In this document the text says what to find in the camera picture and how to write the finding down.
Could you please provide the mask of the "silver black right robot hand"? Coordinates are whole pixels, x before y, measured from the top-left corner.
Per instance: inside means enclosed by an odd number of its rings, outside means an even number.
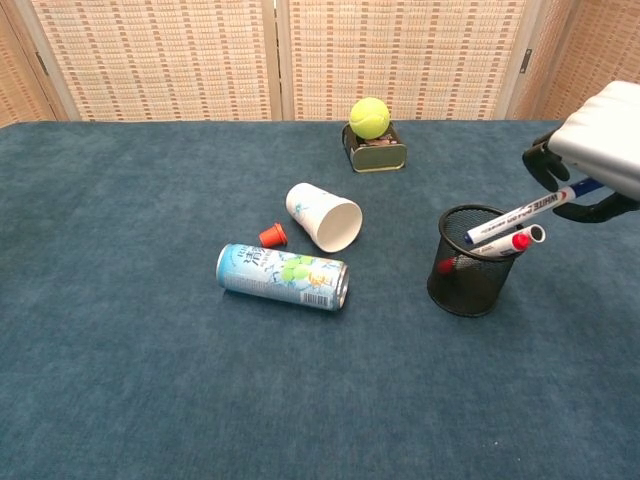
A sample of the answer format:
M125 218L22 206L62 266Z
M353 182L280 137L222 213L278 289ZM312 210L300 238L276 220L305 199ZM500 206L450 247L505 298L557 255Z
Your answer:
M603 223L639 209L639 85L615 80L588 98L522 155L529 173L555 192L571 167L609 188L592 205L567 202L553 212L579 223Z

